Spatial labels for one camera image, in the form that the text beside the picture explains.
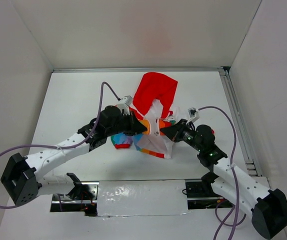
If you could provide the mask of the rainbow red white jacket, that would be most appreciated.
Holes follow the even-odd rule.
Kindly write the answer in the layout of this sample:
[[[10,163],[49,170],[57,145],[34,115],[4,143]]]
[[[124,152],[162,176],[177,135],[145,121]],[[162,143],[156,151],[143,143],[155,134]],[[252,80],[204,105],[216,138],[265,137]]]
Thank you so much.
[[[173,105],[178,81],[158,72],[145,73],[134,94],[132,110],[147,130],[134,136],[119,133],[112,136],[111,142],[116,149],[134,146],[137,151],[157,158],[171,159],[173,142],[161,128],[177,123],[179,107]]]

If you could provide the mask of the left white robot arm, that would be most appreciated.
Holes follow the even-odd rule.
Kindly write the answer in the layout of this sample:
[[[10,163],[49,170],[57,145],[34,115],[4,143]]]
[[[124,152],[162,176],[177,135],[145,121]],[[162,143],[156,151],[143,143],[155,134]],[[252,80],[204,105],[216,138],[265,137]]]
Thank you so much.
[[[12,155],[1,176],[1,183],[16,207],[25,205],[50,188],[44,176],[55,168],[78,156],[88,154],[104,145],[107,138],[119,133],[134,136],[147,131],[147,127],[135,116],[134,111],[124,113],[109,105],[99,116],[80,128],[54,148],[22,156]]]

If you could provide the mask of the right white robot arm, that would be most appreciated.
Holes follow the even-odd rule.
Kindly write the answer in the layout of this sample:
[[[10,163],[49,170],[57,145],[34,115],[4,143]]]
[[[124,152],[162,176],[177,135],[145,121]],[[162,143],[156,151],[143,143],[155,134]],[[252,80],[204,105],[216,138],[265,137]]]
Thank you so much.
[[[159,131],[171,141],[185,142],[198,151],[197,158],[209,169],[210,179],[202,183],[202,192],[224,197],[246,214],[254,229],[270,240],[287,226],[287,198],[279,189],[272,190],[230,162],[226,153],[215,144],[215,135],[208,125],[190,129],[185,119]]]

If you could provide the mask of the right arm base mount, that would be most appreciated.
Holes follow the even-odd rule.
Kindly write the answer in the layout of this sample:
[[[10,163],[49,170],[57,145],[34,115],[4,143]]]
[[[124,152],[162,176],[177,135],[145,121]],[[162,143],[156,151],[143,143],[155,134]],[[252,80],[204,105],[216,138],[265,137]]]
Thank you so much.
[[[229,201],[226,201],[222,196],[214,193],[210,186],[200,179],[186,181],[182,193],[186,196],[187,208],[189,210],[232,207]]]

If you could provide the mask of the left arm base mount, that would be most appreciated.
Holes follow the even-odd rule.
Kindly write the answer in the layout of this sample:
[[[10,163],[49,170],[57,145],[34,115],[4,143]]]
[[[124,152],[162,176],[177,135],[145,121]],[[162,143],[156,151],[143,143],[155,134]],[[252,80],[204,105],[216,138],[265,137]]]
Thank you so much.
[[[81,187],[73,188],[67,194],[53,194],[50,206],[51,213],[84,213],[88,217],[98,215],[98,181],[85,181]]]

